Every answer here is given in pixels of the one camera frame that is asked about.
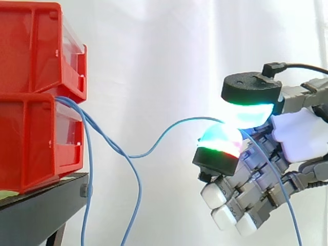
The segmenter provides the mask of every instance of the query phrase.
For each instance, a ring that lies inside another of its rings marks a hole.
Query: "red storage drawer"
[[[0,94],[0,190],[24,193],[82,168],[83,130],[50,94]]]
[[[0,92],[86,100],[86,46],[57,3],[0,1]]]

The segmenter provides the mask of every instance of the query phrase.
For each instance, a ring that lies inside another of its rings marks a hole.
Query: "black cable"
[[[287,68],[304,68],[304,69],[309,69],[313,70],[319,73],[327,74],[328,75],[328,70],[324,68],[319,68],[316,66],[308,65],[308,64],[302,64],[302,63],[287,63],[286,64]]]
[[[326,186],[326,185],[328,185],[328,182],[317,181],[317,182],[314,182],[314,183],[309,183],[309,185],[307,186],[307,189],[316,188],[316,187],[320,187],[320,186]]]
[[[263,65],[262,75],[268,78],[274,78],[277,73],[281,73],[287,68],[309,69],[328,75],[327,69],[302,63],[267,63]]]

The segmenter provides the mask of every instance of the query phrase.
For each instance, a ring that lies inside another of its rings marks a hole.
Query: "blue light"
[[[222,151],[239,158],[242,135],[236,128],[223,123],[209,127],[198,143],[198,147]]]

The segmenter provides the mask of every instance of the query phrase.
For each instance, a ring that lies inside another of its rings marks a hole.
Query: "black sensor housing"
[[[275,104],[282,83],[265,78],[258,72],[229,75],[223,81],[221,97],[237,105]]]

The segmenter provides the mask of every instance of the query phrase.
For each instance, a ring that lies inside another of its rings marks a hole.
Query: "cable connector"
[[[277,73],[287,69],[286,63],[267,63],[263,65],[262,75],[268,78],[274,78]]]

